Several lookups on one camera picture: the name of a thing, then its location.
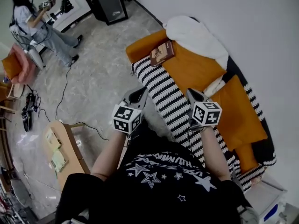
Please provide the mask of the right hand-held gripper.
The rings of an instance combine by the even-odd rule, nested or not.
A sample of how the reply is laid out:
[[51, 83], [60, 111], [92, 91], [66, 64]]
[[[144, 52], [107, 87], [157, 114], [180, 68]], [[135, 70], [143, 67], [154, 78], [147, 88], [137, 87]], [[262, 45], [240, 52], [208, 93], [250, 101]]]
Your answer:
[[208, 126], [215, 126], [219, 123], [222, 108], [217, 102], [213, 102], [204, 93], [188, 88], [186, 99], [191, 110], [189, 116], [189, 131], [203, 131]]

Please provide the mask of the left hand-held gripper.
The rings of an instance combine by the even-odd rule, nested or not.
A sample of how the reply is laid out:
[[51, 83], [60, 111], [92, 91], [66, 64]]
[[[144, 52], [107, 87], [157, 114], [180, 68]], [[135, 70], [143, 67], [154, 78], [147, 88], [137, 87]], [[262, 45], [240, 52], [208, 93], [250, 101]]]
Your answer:
[[148, 97], [148, 89], [139, 86], [127, 91], [119, 104], [113, 109], [113, 128], [117, 131], [131, 135], [140, 125], [143, 109]]

